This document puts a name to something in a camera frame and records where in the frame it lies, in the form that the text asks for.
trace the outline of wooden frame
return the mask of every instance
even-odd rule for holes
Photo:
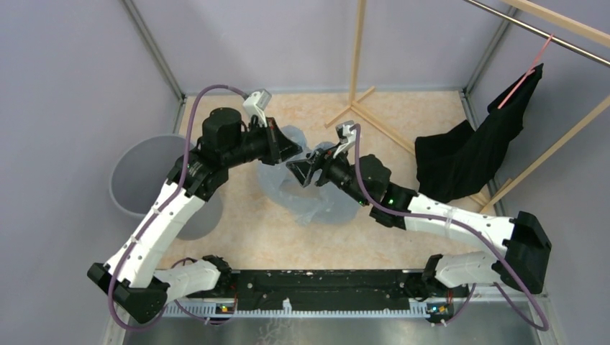
[[[590,40],[598,42],[602,45],[610,47],[610,35],[605,32],[601,32],[597,29],[584,25],[571,18],[567,18],[561,14],[555,13],[546,9],[542,6],[533,4],[526,0],[502,0],[507,4],[511,4],[522,11],[533,14],[544,20],[552,22],[560,27],[570,30],[578,35],[584,36]],[[405,149],[412,155],[415,155],[415,145],[413,142],[403,138],[398,132],[396,132],[391,126],[381,121],[370,109],[364,106],[361,102],[369,97],[374,91],[375,86],[370,87],[360,97],[356,98],[356,85],[358,84],[358,68],[360,67],[360,48],[362,47],[362,35],[364,27],[364,16],[366,10],[366,0],[358,0],[358,14],[356,20],[355,39],[354,39],[354,50],[352,52],[352,74],[350,76],[350,92],[348,97],[347,106],[341,110],[337,115],[324,123],[324,127],[329,128],[341,116],[347,114],[350,111],[356,113],[359,117],[367,121],[369,124],[374,126],[381,133],[385,134],[388,138],[392,139],[400,147]],[[523,179],[531,174],[536,168],[538,168],[546,159],[557,152],[568,140],[572,139],[582,128],[593,121],[599,114],[606,110],[610,106],[610,96],[606,97],[596,108],[594,108],[588,115],[586,115],[580,122],[578,122],[572,129],[563,135],[551,148],[543,153],[537,160],[535,160],[527,169],[525,169],[519,176],[514,179],[508,179],[496,192],[496,194],[488,200],[487,197],[482,193],[470,195],[473,201],[481,205],[481,213],[485,213],[495,205],[500,199],[502,199],[508,192],[513,190]]]

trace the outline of robotic arm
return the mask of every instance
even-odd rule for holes
[[[93,264],[87,272],[106,294],[115,275],[114,301],[136,321],[152,320],[176,298],[213,289],[221,273],[230,270],[215,257],[171,270],[155,269],[184,224],[228,180],[229,169],[253,160],[274,165],[302,152],[300,146],[282,134],[273,117],[265,116],[270,97],[269,92],[260,90],[245,100],[244,109],[252,115],[249,126],[245,126],[235,109],[213,110],[202,125],[202,137],[189,152],[186,179],[178,195],[167,203],[178,187],[184,157],[178,158],[154,205],[124,246],[105,263]],[[136,239],[143,227],[146,231]],[[135,245],[117,272],[116,267],[131,243]]]
[[[340,141],[329,149],[318,149],[305,160],[288,162],[287,167],[302,186],[310,184],[321,170],[317,186],[335,184],[360,205],[369,204],[357,181],[355,166],[347,160],[347,151],[355,145],[353,121],[336,127]],[[417,213],[417,218],[395,216],[373,207],[370,216],[387,227],[424,231],[464,242],[481,249],[461,255],[433,255],[429,258],[423,280],[441,283],[446,288],[459,285],[502,281],[521,290],[495,254],[473,233],[458,226],[467,224],[486,238],[515,270],[531,293],[541,293],[551,243],[537,218],[519,212],[516,218],[487,216],[436,202],[414,190],[390,182],[391,171],[375,155],[360,157],[360,170],[366,190],[384,208],[403,213]]]

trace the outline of hanging cloth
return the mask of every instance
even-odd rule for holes
[[[476,132],[464,121],[448,133],[415,140],[419,192],[446,203],[478,193],[494,177],[510,141],[523,129],[523,114],[543,65],[530,68],[493,100]]]

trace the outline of gray floor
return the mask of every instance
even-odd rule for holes
[[[144,333],[129,333],[124,345],[383,345],[540,344],[533,328],[506,303],[477,302],[447,328],[419,319],[239,319],[204,326],[190,318],[167,318]]]

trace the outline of crumpled plastic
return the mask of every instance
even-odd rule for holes
[[[305,134],[295,126],[285,126],[281,131],[293,142],[303,147],[303,152],[290,160],[304,159],[312,150],[307,147]],[[320,147],[329,148],[334,144],[322,142]],[[356,217],[360,204],[351,199],[331,182],[316,187],[314,181],[319,178],[319,172],[311,180],[312,183],[302,188],[286,163],[264,165],[258,163],[257,177],[263,192],[274,203],[286,207],[295,216],[295,222],[305,226],[311,222],[318,224],[342,224]]]

